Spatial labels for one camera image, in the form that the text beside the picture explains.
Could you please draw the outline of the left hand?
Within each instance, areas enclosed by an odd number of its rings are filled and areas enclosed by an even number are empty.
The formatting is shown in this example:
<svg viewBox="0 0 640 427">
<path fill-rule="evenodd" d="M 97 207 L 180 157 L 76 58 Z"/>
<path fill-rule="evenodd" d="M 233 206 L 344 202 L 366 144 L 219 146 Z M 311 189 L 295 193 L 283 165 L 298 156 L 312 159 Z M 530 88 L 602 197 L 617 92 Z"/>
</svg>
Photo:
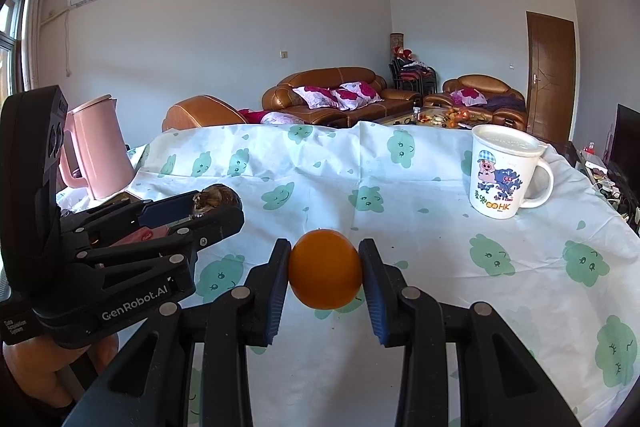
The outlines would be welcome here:
<svg viewBox="0 0 640 427">
<path fill-rule="evenodd" d="M 58 372 L 93 349 L 94 366 L 101 373 L 114 359 L 118 347 L 117 335 L 77 349 L 65 349 L 50 336 L 40 336 L 13 346 L 3 343 L 2 355 L 14 381 L 30 397 L 52 407 L 67 407 L 73 398 L 58 378 Z"/>
</svg>

